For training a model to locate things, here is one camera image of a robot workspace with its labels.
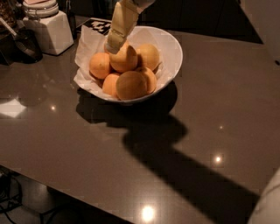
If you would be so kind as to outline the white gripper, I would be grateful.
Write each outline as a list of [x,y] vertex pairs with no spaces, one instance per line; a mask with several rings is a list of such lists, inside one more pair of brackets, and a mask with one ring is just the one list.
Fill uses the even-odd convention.
[[120,0],[115,4],[111,26],[105,47],[109,53],[117,54],[137,24],[139,13],[156,0]]

